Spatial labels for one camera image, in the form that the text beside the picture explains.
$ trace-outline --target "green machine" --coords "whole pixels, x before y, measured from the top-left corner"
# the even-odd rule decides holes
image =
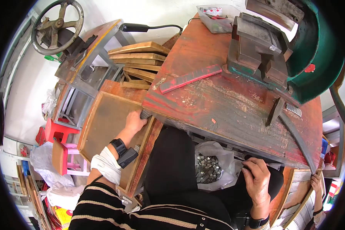
[[[227,70],[250,78],[299,107],[331,87],[344,65],[340,44],[310,0],[248,0],[247,9],[298,29],[285,34],[259,17],[235,17]]]

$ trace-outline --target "hand wheel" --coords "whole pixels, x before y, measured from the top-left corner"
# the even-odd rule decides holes
[[[49,11],[52,7],[61,5],[60,11],[59,11],[59,18],[56,19],[55,21],[49,21],[48,18],[46,18],[42,23],[41,23],[41,18],[45,15],[47,11]],[[72,5],[76,8],[78,12],[79,19],[78,21],[69,21],[69,22],[64,22],[64,16],[65,16],[65,10],[68,5]],[[36,22],[34,23],[33,29],[32,29],[32,45],[34,49],[43,54],[43,55],[54,55],[57,53],[60,53],[64,51],[66,48],[68,48],[78,37],[79,33],[81,32],[80,30],[82,29],[83,26],[83,21],[84,21],[84,13],[81,5],[74,0],[59,0],[56,1],[52,4],[50,4],[48,7],[46,7],[41,14],[38,16]],[[69,41],[67,41],[64,45],[58,47],[58,30],[61,28],[69,28],[69,27],[74,27],[75,28],[75,33],[73,36],[70,38]],[[43,48],[40,46],[40,44],[37,41],[37,32],[39,30],[48,30],[51,33],[51,45],[49,48]]]

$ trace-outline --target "hand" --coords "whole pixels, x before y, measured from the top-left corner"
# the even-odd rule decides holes
[[[125,129],[135,135],[142,127],[147,124],[147,119],[140,119],[142,110],[130,112],[126,118]]]
[[[242,168],[246,189],[252,198],[251,216],[254,219],[266,219],[269,214],[271,196],[268,194],[270,171],[264,160],[249,158],[242,162],[249,169]]]
[[[316,195],[322,195],[322,182],[320,176],[318,176],[317,174],[313,174],[310,180],[310,184],[312,185],[314,191],[316,191]]]

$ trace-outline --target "red plastic stool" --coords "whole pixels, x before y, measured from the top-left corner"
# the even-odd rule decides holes
[[[68,162],[68,154],[71,154],[70,162]],[[55,140],[53,145],[54,168],[62,176],[65,174],[88,176],[90,172],[87,172],[87,161],[83,159],[83,171],[78,171],[77,169],[80,169],[80,165],[74,163],[74,154],[79,154],[76,144],[61,144],[59,141]]]
[[[78,134],[79,130],[75,128],[69,128],[67,126],[62,126],[53,122],[51,118],[47,119],[45,128],[45,137],[47,141],[54,143],[54,137],[56,139],[61,139],[61,143],[66,143],[69,133]]]

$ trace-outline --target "black cable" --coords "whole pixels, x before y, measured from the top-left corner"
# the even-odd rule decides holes
[[[189,22],[191,22],[192,19],[200,19],[200,18],[191,18],[191,19],[189,19],[188,24],[189,24]]]
[[[178,27],[180,29],[179,31],[179,34],[181,35],[181,33],[183,32],[183,28],[181,28],[180,26],[178,25],[160,25],[160,26],[150,26],[149,29],[160,29],[160,28],[165,28],[165,27]]]

